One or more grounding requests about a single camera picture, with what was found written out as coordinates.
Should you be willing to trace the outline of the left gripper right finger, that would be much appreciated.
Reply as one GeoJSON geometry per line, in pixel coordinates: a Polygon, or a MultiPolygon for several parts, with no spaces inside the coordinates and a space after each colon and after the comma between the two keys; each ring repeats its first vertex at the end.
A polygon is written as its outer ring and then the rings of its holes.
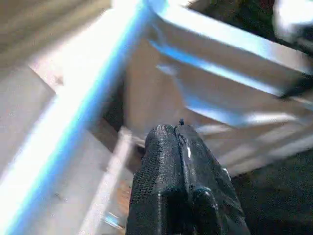
{"type": "Polygon", "coordinates": [[[245,214],[227,170],[218,163],[195,129],[181,119],[175,127],[188,221],[195,235],[247,235],[245,214]]]}

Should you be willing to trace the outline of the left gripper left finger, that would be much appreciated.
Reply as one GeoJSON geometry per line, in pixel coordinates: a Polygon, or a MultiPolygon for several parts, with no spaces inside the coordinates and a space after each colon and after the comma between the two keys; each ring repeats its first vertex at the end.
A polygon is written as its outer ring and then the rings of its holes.
{"type": "Polygon", "coordinates": [[[145,140],[135,173],[126,225],[128,235],[178,235],[183,231],[183,175],[171,125],[157,125],[145,140]]]}

